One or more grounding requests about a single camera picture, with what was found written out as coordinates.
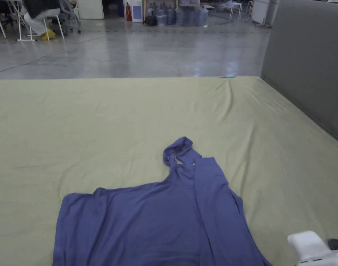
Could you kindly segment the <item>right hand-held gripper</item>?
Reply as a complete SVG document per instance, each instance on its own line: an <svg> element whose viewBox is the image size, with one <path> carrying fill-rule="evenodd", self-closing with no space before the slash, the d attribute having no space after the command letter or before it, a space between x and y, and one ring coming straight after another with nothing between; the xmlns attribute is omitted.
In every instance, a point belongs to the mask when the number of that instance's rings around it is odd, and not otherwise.
<svg viewBox="0 0 338 266"><path fill-rule="evenodd" d="M338 266L338 239L324 242L313 231L291 234L289 245L298 255L297 266Z"/></svg>

